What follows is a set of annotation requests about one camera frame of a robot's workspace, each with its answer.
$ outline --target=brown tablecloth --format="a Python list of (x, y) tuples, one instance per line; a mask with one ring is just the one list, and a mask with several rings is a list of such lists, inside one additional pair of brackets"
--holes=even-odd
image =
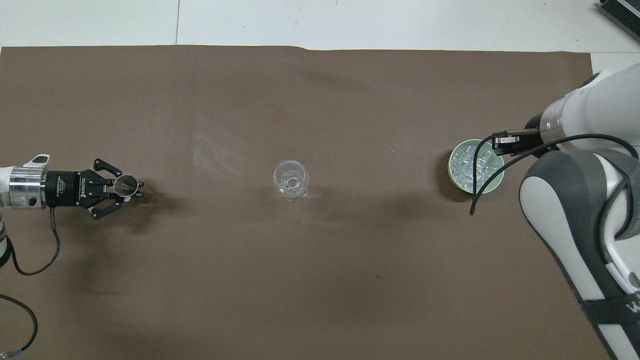
[[(102, 158), (155, 188), (101, 220), (59, 208), (60, 257), (0, 293), (24, 359), (603, 359), (509, 169), (474, 217), (458, 143), (524, 126), (587, 54), (293, 47), (3, 48), (0, 166)], [(310, 172), (290, 203), (271, 174)], [(3, 210), (22, 266), (47, 211)], [(0, 350), (29, 337), (0, 302)]]

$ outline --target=green bowl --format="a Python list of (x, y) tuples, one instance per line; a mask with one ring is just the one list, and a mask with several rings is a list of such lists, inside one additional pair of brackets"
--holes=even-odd
[[(453, 149), (453, 151), (451, 152), (451, 155), (449, 155), (449, 161), (447, 162), (447, 172), (449, 173), (449, 178), (451, 179), (451, 181), (462, 191), (464, 192), (468, 192), (468, 193), (473, 193), (473, 191), (471, 190), (473, 185), (469, 185), (468, 188), (465, 188), (466, 184), (469, 184), (469, 182), (466, 183), (459, 183), (453, 176), (453, 173), (455, 172), (455, 170), (458, 167), (461, 167), (463, 165), (463, 163), (460, 163), (458, 161), (455, 161), (454, 159), (456, 159), (457, 155), (460, 155), (462, 153), (464, 153), (467, 150), (467, 147), (469, 146), (473, 146), (476, 147), (478, 146), (478, 144), (480, 143), (480, 139), (471, 139), (471, 140), (465, 140), (463, 142), (461, 142), (460, 144), (458, 144), (458, 146), (456, 146), (455, 149)], [(489, 149), (492, 150), (491, 148), (491, 144), (490, 143), (484, 143), (482, 145), (482, 148), (480, 151), (484, 150), (484, 149)], [(487, 161), (486, 163), (486, 167), (488, 166), (493, 166), (495, 168), (500, 168), (501, 166), (504, 165), (504, 159), (502, 159), (501, 156), (498, 155), (494, 155)], [(498, 177), (496, 177), (490, 184), (489, 186), (486, 187), (486, 189), (484, 190), (484, 193), (488, 193), (493, 191), (495, 188), (498, 187), (498, 185), (500, 185), (500, 183), (502, 182), (502, 178), (504, 178), (504, 172), (500, 173), (500, 175), (498, 175)], [(480, 189), (480, 187), (483, 185), (483, 183), (478, 180), (477, 181), (477, 189)]]

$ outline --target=cable connector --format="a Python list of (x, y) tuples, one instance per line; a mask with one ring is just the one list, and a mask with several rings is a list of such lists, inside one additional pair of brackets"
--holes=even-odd
[(7, 352), (0, 352), (0, 360), (10, 359), (12, 357), (16, 357), (22, 353), (22, 350), (19, 348)]

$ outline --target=white floor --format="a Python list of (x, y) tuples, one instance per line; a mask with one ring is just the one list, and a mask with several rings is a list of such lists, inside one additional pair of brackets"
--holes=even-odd
[(595, 0), (0, 0), (0, 46), (293, 45), (592, 53), (640, 62)]

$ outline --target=bowl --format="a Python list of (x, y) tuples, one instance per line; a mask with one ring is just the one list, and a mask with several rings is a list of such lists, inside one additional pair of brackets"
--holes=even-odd
[[(465, 140), (463, 142), (461, 142), (460, 144), (458, 144), (458, 146), (456, 146), (455, 149), (453, 149), (453, 151), (451, 152), (451, 155), (449, 155), (449, 161), (447, 162), (447, 172), (449, 173), (449, 178), (451, 179), (451, 181), (462, 191), (464, 192), (468, 192), (468, 193), (473, 193), (472, 189), (473, 189), (473, 177), (472, 176), (464, 176), (464, 173), (461, 172), (462, 171), (462, 167), (467, 163), (464, 162), (464, 158), (465, 158), (465, 152), (467, 151), (468, 147), (473, 147), (473, 150), (476, 149), (476, 147), (478, 146), (478, 144), (480, 144), (480, 139), (470, 139), (470, 140)], [(501, 156), (498, 156), (495, 154), (495, 152), (493, 152), (493, 149), (491, 147), (491, 143), (484, 143), (480, 149), (480, 153), (482, 154), (483, 152), (485, 152), (485, 150), (489, 150), (491, 151), (491, 154), (488, 158), (486, 158), (486, 162), (480, 161), (480, 156), (478, 156), (478, 180), (477, 180), (477, 189), (480, 189), (480, 187), (483, 185), (484, 181), (481, 180), (481, 174), (482, 172), (484, 172), (486, 175), (484, 175), (485, 177), (490, 176), (493, 171), (497, 170), (498, 168), (500, 168), (501, 166), (504, 165), (504, 159), (502, 159)], [(473, 170), (472, 165), (467, 165), (466, 170)], [(498, 175), (484, 190), (484, 193), (488, 193), (488, 192), (492, 192), (494, 191), (498, 185), (500, 185), (500, 183), (502, 182), (502, 179), (504, 178), (504, 172), (501, 172), (500, 175)]]

